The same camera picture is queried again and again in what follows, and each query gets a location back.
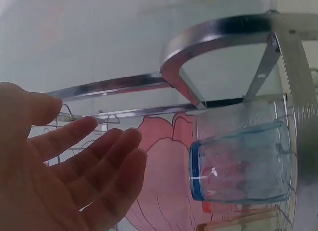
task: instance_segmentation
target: white wall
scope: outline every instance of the white wall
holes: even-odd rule
[[[174,35],[209,19],[266,11],[269,6],[261,2],[17,0],[0,20],[0,80],[48,92],[159,71],[161,49]],[[185,69],[205,99],[238,97],[247,92],[263,50],[263,45],[224,49],[191,60]],[[278,88],[273,73],[262,92],[275,93]],[[71,107],[96,113],[184,102],[167,89]]]

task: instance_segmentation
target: blue rim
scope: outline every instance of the blue rim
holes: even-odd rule
[[[200,152],[200,142],[193,142],[190,147],[190,156],[189,156],[189,163],[190,163],[190,177],[200,177],[200,170],[199,170],[199,152]],[[200,180],[190,180],[191,184],[191,194],[192,198],[197,201],[204,201],[204,198],[201,193],[200,188]]]

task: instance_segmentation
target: bathroom rack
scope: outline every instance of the bathroom rack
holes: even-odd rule
[[[288,82],[288,89],[284,91],[286,94],[266,97],[269,101],[284,100],[294,153],[291,196],[287,202],[279,205],[284,220],[281,230],[307,230],[306,227],[314,227],[318,217],[317,201],[303,203],[307,200],[307,194],[317,194],[318,191],[317,188],[315,190],[318,184],[318,103],[311,69],[302,45],[302,41],[309,40],[318,40],[318,15],[315,14],[280,14],[270,11],[266,14],[207,21],[189,28],[167,43],[162,50],[160,72],[85,84],[48,94],[67,103],[98,96],[171,87],[189,100],[188,104],[91,114],[100,124],[119,123],[121,118],[126,117],[201,111],[258,99],[258,91],[281,57],[285,73],[280,71],[280,76],[282,81]],[[182,69],[183,64],[203,53],[260,43],[266,43],[266,49],[243,98],[204,101]],[[73,115],[68,109],[68,113],[60,113],[54,126],[57,128],[60,121],[68,122],[80,117]]]

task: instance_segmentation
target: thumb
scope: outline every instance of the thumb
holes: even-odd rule
[[[59,99],[0,83],[0,172],[21,156],[31,125],[51,122],[61,106]]]

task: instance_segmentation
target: hand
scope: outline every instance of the hand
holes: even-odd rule
[[[61,106],[59,99],[0,83],[1,230],[107,231],[141,190],[147,156],[137,148],[136,129],[112,129],[69,160],[43,164],[97,126],[84,117],[27,138],[31,125],[48,124]]]

